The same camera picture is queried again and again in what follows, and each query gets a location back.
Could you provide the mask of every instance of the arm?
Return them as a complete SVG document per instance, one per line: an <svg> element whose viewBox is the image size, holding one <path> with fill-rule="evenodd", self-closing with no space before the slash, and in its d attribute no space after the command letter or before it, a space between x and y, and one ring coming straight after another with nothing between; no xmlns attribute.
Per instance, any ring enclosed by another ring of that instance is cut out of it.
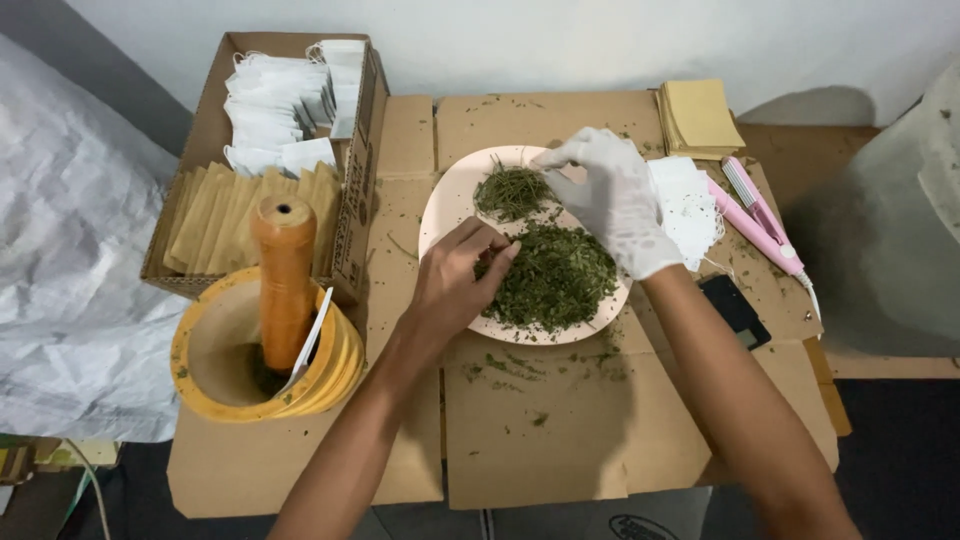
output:
<svg viewBox="0 0 960 540"><path fill-rule="evenodd" d="M420 378L493 300L519 243L470 217L424 254L414 298L383 353L326 433L283 503L269 540L347 538L370 506ZM480 281L478 258L492 258Z"/></svg>
<svg viewBox="0 0 960 540"><path fill-rule="evenodd" d="M803 422L681 265L641 283L690 399L777 538L860 538Z"/></svg>
<svg viewBox="0 0 960 540"><path fill-rule="evenodd" d="M571 161L586 168L585 184L556 171ZM769 528L783 539L859 538L804 424L682 266L633 142L584 128L534 162L566 209L641 282L693 407Z"/></svg>

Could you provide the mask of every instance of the white wall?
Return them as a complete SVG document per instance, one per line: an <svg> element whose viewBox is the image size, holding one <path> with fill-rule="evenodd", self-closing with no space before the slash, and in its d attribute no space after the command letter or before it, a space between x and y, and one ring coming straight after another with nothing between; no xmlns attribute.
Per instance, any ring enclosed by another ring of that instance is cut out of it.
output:
<svg viewBox="0 0 960 540"><path fill-rule="evenodd" d="M720 77L737 114L851 86L873 100L877 125L960 50L955 0L66 1L191 110L226 31L369 34L393 94Z"/></svg>

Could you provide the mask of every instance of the hand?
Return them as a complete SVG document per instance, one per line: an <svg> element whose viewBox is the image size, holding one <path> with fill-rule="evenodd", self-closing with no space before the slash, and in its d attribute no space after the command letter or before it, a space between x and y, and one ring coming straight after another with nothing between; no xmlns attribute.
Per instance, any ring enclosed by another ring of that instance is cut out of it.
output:
<svg viewBox="0 0 960 540"><path fill-rule="evenodd" d="M559 169L575 162L587 183L575 184ZM683 263L677 244L660 227L660 202L650 167L630 139L610 130L584 128L556 150L533 159L564 207L635 280Z"/></svg>
<svg viewBox="0 0 960 540"><path fill-rule="evenodd" d="M479 218L468 217L423 256L404 319L423 329L442 348L493 302L519 251L519 241L511 244ZM490 269L477 281L473 265L479 258L492 260Z"/></svg>

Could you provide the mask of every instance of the mortar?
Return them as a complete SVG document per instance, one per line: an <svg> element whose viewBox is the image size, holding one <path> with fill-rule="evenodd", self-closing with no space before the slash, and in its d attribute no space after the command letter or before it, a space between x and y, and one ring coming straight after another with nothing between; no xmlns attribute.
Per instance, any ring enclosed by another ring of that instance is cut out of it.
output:
<svg viewBox="0 0 960 540"><path fill-rule="evenodd" d="M325 291L319 289L315 308ZM170 349L170 370L183 402L218 422L255 422L322 412L342 401L360 379L363 342L334 304L321 325L306 373L274 398L257 384L260 347L260 268L234 272L211 285L183 314Z"/></svg>

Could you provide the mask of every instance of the pink hair straightener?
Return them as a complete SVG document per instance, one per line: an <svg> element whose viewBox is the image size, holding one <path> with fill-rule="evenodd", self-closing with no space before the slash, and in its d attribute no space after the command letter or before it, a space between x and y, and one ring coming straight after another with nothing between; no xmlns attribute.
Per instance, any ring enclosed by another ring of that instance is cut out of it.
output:
<svg viewBox="0 0 960 540"><path fill-rule="evenodd" d="M743 169L737 158L723 158L723 172L727 175L736 194L743 201L747 211L744 211L730 196L710 177L709 192L716 199L717 211L720 212L741 234L753 242L760 252L772 260L781 270L793 276L804 286L813 302L813 309L820 316L820 305L817 295L813 292L813 282L804 271L804 264L797 257L797 250L793 249L790 241L777 216L767 206L763 196L757 191L756 185L750 180L750 175Z"/></svg>

